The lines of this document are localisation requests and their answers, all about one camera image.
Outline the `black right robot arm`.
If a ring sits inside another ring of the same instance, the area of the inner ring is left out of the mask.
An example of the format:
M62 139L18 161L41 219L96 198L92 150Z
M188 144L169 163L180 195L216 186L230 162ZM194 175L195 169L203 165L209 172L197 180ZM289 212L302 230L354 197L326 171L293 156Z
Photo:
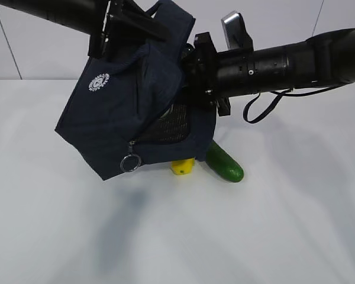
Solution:
M190 104L230 114L229 99L265 92L275 95L262 117L284 97L303 97L355 82L355 28L331 31L305 41L255 50L245 28L227 34L230 49L216 51L209 33L195 37L182 63L182 97Z

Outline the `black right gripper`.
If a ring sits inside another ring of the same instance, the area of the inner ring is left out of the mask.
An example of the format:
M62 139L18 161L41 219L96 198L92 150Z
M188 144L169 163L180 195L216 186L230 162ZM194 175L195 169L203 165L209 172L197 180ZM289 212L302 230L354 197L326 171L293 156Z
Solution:
M197 34L194 50L183 59L188 100L202 108L231 112L230 97L275 91L289 85L289 59L284 47L217 52L210 33Z

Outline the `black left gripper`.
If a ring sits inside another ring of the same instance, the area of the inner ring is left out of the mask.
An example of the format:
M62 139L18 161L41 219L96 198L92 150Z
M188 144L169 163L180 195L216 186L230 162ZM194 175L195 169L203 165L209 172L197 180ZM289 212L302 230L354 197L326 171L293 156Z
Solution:
M113 58L119 26L124 24L147 38L167 40L169 30L141 9L134 1L94 1L93 27L90 30L88 56Z

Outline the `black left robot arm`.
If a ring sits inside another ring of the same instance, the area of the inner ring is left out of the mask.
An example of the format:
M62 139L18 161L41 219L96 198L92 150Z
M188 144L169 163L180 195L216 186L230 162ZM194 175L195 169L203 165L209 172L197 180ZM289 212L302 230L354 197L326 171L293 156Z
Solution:
M88 56L109 57L116 43L166 41L168 28L134 1L0 1L0 5L89 35Z

